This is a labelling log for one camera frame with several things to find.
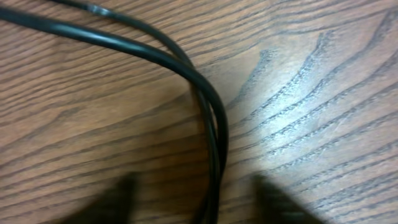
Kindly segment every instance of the black cable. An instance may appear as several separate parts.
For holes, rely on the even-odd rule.
[[[110,9],[98,6],[96,4],[92,3],[83,3],[83,2],[76,2],[76,1],[71,1],[71,0],[49,0],[52,2],[57,2],[60,4],[64,4],[67,6],[75,7],[77,9],[82,9],[88,12],[91,12],[93,14],[103,16],[109,19],[112,19],[114,21],[121,22],[125,25],[131,26],[133,28],[139,29],[151,36],[153,36],[155,39],[159,40],[162,44],[164,44],[176,57],[181,59],[183,62],[189,64],[190,66],[193,67],[193,64],[191,60],[189,59],[188,55],[172,40],[170,39],[167,35],[163,34],[161,31],[157,30],[156,28],[152,27],[149,24],[146,24],[145,22],[142,22],[138,19],[125,16],[123,14],[120,14],[118,12],[114,12]],[[198,102],[200,105],[201,109],[201,115],[203,118],[203,122],[205,125],[205,134],[206,134],[206,139],[207,139],[207,144],[209,147],[209,152],[212,152],[216,150],[216,147],[218,149],[218,163],[220,167],[220,173],[221,176],[224,172],[225,165],[226,165],[226,157],[228,153],[228,138],[224,138],[219,141],[216,135],[214,133],[216,132],[215,125],[213,122],[213,116],[211,113],[211,109],[208,105],[208,102],[206,101],[205,97],[200,91],[196,91]],[[218,135],[222,135],[223,133],[220,133],[222,129],[218,130],[219,133]],[[207,205],[209,201],[207,200],[208,196],[205,197],[204,201],[201,203],[200,208],[197,211],[197,214],[195,215],[195,218],[192,221],[192,224],[199,224],[201,223],[201,218],[203,217],[207,208]]]
[[[228,123],[226,120],[225,111],[222,102],[214,90],[214,88],[208,83],[208,81],[203,78],[194,68],[189,58],[185,53],[166,35],[157,31],[153,27],[126,17],[121,14],[116,14],[110,10],[104,9],[99,6],[92,4],[83,4],[73,1],[63,1],[63,0],[51,0],[63,4],[68,4],[69,6],[77,7],[80,9],[91,11],[95,14],[101,16],[110,17],[119,22],[123,22],[127,25],[133,26],[135,28],[141,29],[155,38],[159,39],[164,43],[176,56],[181,58],[183,62],[173,58],[171,55],[153,48],[151,46],[135,42],[123,37],[119,37],[113,34],[107,34],[105,32],[97,31],[94,29],[87,29],[82,26],[76,26],[67,22],[61,22],[51,19],[46,19],[39,16],[33,16],[23,12],[18,12],[11,9],[6,9],[0,7],[0,19],[5,21],[13,22],[22,26],[26,26],[32,29],[41,30],[51,34],[61,35],[64,37],[69,37],[72,39],[84,41],[87,43],[107,47],[110,49],[125,52],[127,54],[135,55],[144,58],[150,62],[157,63],[163,67],[169,68],[179,75],[190,81],[196,88],[198,88],[203,94],[202,99],[200,99],[200,104],[204,113],[205,128],[209,141],[209,158],[210,158],[210,185],[208,196],[205,201],[208,204],[207,210],[207,223],[216,223],[218,216],[218,201],[219,201],[219,188],[221,175],[225,167],[226,151],[228,148]],[[210,102],[213,108],[217,127],[218,136],[216,136],[215,128],[211,117],[211,111],[208,107],[206,101]]]

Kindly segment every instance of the table surface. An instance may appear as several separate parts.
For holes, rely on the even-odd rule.
[[[261,173],[331,223],[398,220],[398,1],[92,0],[160,28],[221,95],[220,223]],[[3,5],[165,49],[43,0]],[[139,174],[136,223],[186,223],[208,163],[189,84],[113,50],[0,21],[0,223],[51,223]]]

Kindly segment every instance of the cable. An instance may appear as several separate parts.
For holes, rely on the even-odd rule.
[[[114,12],[110,9],[98,6],[96,4],[76,2],[76,1],[71,1],[71,0],[49,0],[49,1],[57,2],[57,3],[64,4],[64,5],[67,5],[70,7],[85,10],[85,11],[91,12],[93,14],[96,14],[98,16],[103,16],[103,17],[112,19],[114,21],[121,22],[121,23],[131,26],[133,28],[139,29],[139,30],[153,36],[155,39],[159,40],[176,57],[178,57],[180,60],[182,60],[183,62],[185,62],[193,67],[193,64],[190,61],[189,57],[172,39],[170,39],[167,35],[163,34],[161,31],[157,30],[156,28],[150,26],[149,24],[146,24],[145,22],[142,22],[138,19]],[[212,157],[211,152],[215,151],[216,147],[217,147],[218,159],[214,159],[214,158],[210,158],[210,159],[219,161],[220,173],[222,175],[224,172],[224,169],[225,169],[226,157],[227,157],[227,153],[228,153],[228,138],[221,137],[220,141],[219,141],[219,139],[217,139],[217,136],[214,134],[216,132],[215,131],[216,129],[215,129],[215,125],[213,122],[213,116],[211,114],[211,109],[208,105],[208,102],[206,101],[205,97],[203,96],[203,94],[200,91],[196,91],[196,94],[197,94],[198,102],[200,105],[203,122],[205,125],[205,134],[206,134],[206,139],[207,139],[207,145],[209,147],[209,152],[210,152],[209,157]],[[219,131],[218,136],[222,136],[223,132],[220,133],[220,131],[222,131],[222,129],[219,129],[218,131]],[[195,215],[195,218],[193,219],[192,224],[201,223],[200,217],[204,216],[206,208],[209,203],[210,202],[206,199],[201,203],[200,209],[197,211],[197,214]]]
[[[173,70],[177,74],[190,81],[193,86],[199,90],[198,100],[200,101],[202,115],[205,122],[206,136],[210,148],[209,191],[204,200],[204,205],[202,205],[198,211],[199,215],[195,216],[196,218],[193,222],[200,223],[203,220],[203,214],[205,211],[207,211],[206,222],[216,223],[218,218],[220,180],[224,171],[228,148],[228,122],[222,102],[217,92],[210,85],[210,83],[208,83],[208,81],[193,68],[192,63],[186,56],[185,52],[183,52],[183,50],[179,48],[176,43],[155,28],[136,19],[129,18],[122,14],[117,14],[96,5],[65,0],[51,1],[77,7],[79,9],[84,9],[140,29],[154,36],[156,39],[159,39],[180,59],[178,60],[161,50],[133,40],[129,40],[124,37],[108,34],[94,29],[84,28],[82,26],[73,25],[67,22],[46,19],[13,9],[0,7],[0,19],[2,20],[135,55]],[[218,128],[217,135],[215,133],[215,125],[213,124],[211,110],[207,102],[210,103],[216,117]]]

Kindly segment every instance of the power cord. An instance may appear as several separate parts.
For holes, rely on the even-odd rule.
[[[209,152],[209,188],[192,219],[192,224],[199,224],[203,221],[206,221],[207,224],[217,223],[220,182],[228,153],[228,121],[224,106],[216,90],[206,78],[195,70],[186,53],[172,39],[152,26],[95,4],[70,0],[49,1],[89,11],[144,31],[163,43],[174,54],[174,56],[170,55],[157,48],[118,35],[0,6],[0,19],[4,21],[140,57],[168,68],[187,79],[196,89]],[[216,118],[216,124],[213,121],[211,109]]]

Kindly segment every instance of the wooden table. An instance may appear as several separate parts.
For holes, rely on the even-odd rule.
[[[220,223],[253,222],[258,172],[331,223],[397,222],[398,1],[92,1],[170,35],[222,96]],[[59,4],[2,4],[162,47]],[[52,223],[130,171],[136,223],[188,222],[208,164],[184,79],[4,21],[0,44],[0,223]]]

